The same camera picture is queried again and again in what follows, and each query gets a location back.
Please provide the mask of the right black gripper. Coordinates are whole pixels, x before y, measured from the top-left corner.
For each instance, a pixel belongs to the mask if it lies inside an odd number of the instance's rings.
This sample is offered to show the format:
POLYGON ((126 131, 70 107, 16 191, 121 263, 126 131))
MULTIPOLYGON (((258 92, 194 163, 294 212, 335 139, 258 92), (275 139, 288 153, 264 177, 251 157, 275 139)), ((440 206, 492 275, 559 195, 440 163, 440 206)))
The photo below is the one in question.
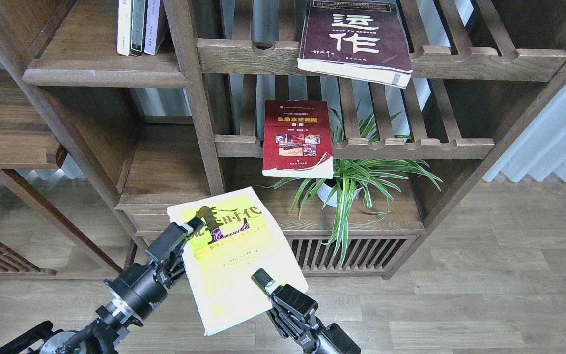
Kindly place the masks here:
POLYGON ((359 354, 360 347, 336 323, 325 327, 316 316, 317 302, 286 284, 281 286, 263 268, 252 275, 269 296, 267 315, 283 338, 292 338, 305 354, 359 354))

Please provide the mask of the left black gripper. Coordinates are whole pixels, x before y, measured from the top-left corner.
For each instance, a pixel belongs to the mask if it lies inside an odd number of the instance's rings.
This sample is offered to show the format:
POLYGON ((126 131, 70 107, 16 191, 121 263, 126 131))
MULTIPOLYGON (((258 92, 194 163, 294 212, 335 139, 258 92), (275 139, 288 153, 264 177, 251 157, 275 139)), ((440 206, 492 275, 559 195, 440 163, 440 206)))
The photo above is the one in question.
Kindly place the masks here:
POLYGON ((104 280, 113 294, 104 320, 146 320, 166 299, 167 289, 184 275, 183 248, 204 225, 198 217, 182 224, 172 222, 146 249, 148 264, 132 264, 114 280, 104 280))

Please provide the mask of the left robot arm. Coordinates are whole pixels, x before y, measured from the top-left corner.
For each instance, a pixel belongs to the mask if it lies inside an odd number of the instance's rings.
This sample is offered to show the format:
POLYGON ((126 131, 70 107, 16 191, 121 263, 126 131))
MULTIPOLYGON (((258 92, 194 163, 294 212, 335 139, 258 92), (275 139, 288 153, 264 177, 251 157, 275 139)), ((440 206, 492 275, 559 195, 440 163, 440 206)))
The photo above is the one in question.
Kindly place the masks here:
POLYGON ((146 249, 147 264, 132 264, 114 280, 105 281, 113 299, 99 307, 97 318, 81 331, 54 331, 52 322, 44 321, 2 346, 0 354, 31 354, 31 345, 40 340, 37 354, 114 354, 128 327, 141 327, 184 274, 183 247, 203 226, 198 217, 171 223, 146 249))

